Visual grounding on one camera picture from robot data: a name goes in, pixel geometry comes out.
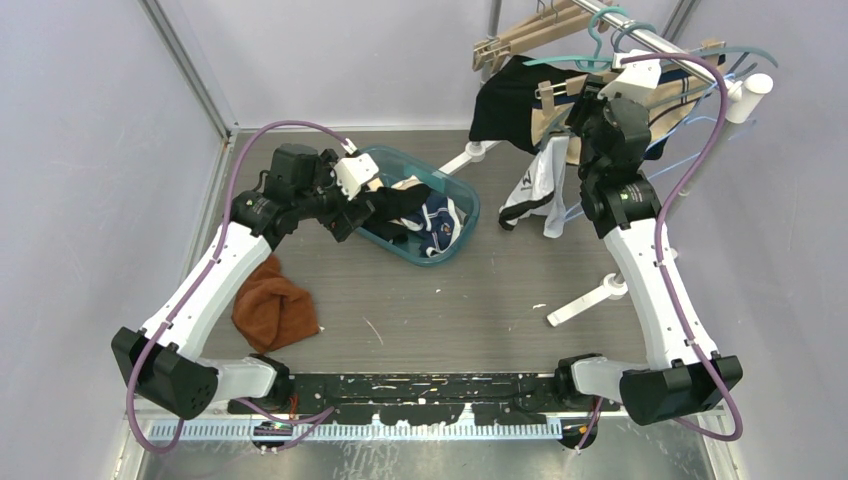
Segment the black underwear beige waistband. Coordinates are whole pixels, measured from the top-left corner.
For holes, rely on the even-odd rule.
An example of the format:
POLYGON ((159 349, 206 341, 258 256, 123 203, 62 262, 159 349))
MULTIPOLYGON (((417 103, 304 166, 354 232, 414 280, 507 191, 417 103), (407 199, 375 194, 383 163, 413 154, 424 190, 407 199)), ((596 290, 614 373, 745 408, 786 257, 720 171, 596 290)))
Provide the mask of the black underwear beige waistband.
POLYGON ((418 212, 430 194, 431 188, 426 184, 406 189, 380 187, 376 191, 361 194, 362 199, 370 201, 374 206, 374 212, 364 222, 363 228, 389 243, 406 242, 409 229, 399 221, 418 212))

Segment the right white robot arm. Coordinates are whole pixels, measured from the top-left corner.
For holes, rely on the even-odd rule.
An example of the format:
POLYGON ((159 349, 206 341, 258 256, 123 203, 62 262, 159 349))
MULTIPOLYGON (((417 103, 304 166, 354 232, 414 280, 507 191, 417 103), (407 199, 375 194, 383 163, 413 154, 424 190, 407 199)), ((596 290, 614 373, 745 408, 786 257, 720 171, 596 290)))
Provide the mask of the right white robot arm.
POLYGON ((566 123, 581 141, 581 206, 615 260, 635 307, 643 365, 597 353, 562 359, 555 396, 567 410, 593 397, 622 404, 639 425, 715 408, 742 378, 737 356, 723 355, 688 299, 660 224, 661 202, 641 171, 651 132, 649 112, 619 94, 606 96, 591 75, 566 123))

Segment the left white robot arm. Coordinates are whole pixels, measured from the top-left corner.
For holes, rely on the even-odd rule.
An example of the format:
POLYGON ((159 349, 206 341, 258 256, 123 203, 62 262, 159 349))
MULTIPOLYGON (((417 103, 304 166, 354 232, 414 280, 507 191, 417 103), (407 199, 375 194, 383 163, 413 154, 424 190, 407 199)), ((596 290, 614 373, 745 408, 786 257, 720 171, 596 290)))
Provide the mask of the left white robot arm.
POLYGON ((343 157, 301 144, 283 144, 261 186, 238 194, 201 261, 142 327, 121 328, 111 348, 131 397, 140 396, 192 420, 210 404, 251 398, 269 413, 292 397, 289 370, 251 354, 211 360, 201 354, 211 330, 249 275, 303 220, 315 219, 338 242, 373 214, 366 186, 379 167, 366 152, 343 157))

